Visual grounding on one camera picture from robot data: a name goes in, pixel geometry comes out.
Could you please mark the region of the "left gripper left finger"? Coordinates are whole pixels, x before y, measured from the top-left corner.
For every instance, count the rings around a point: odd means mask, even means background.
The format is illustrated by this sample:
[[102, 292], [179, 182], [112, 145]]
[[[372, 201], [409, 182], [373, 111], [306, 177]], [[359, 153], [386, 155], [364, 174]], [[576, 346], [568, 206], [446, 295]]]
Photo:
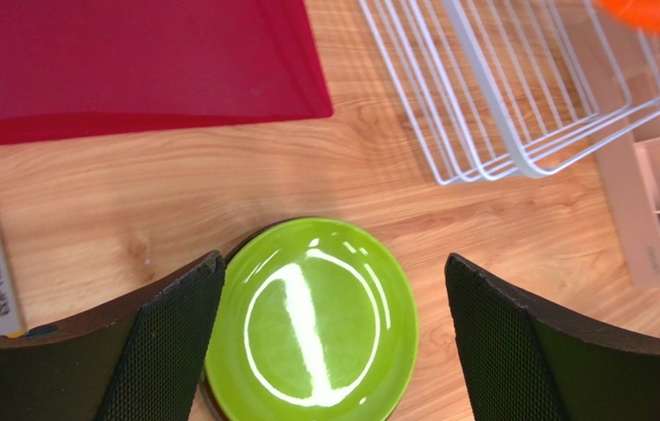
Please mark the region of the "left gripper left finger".
[[225, 283], [209, 252], [69, 318], [0, 337], [0, 420], [185, 420]]

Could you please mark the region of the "green plate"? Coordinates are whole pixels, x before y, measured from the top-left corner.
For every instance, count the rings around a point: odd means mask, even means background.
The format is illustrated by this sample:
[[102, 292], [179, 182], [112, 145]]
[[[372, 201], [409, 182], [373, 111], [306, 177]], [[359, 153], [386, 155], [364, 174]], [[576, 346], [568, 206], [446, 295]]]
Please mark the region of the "green plate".
[[228, 420], [387, 420], [419, 350], [411, 283], [374, 236], [303, 217], [232, 260], [243, 319], [212, 376]]

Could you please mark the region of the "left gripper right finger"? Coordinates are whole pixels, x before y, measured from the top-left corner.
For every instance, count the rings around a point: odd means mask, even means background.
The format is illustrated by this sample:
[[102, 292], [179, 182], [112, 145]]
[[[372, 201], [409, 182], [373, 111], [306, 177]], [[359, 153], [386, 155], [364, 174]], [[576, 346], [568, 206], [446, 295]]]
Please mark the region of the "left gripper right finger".
[[452, 253], [448, 306], [478, 420], [660, 420], [660, 338], [587, 317]]

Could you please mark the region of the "red floral plate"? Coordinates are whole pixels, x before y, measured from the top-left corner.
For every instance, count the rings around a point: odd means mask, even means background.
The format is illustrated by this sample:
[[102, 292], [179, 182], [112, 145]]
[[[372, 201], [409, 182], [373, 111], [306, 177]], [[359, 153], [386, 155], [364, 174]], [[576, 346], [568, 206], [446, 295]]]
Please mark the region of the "red floral plate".
[[233, 271], [229, 268], [232, 260], [244, 249], [251, 241], [257, 239], [265, 232], [284, 225], [291, 221], [299, 220], [299, 218], [289, 218], [281, 220], [247, 235], [237, 246], [224, 256], [224, 265], [226, 270], [224, 288], [221, 300], [219, 302], [219, 310], [216, 316], [216, 321], [212, 330], [211, 341], [209, 342], [206, 360], [204, 361], [204, 368], [200, 375], [200, 390], [203, 396], [205, 405], [212, 415], [214, 420], [228, 420], [227, 414], [222, 410], [220, 403], [216, 397], [215, 386], [212, 384], [212, 376], [214, 379], [224, 380], [224, 375], [218, 375], [216, 368], [212, 367], [216, 364], [217, 357], [224, 357], [227, 353], [227, 348], [237, 349], [237, 326], [243, 319], [241, 315], [242, 310], [236, 303], [236, 282], [230, 278]]

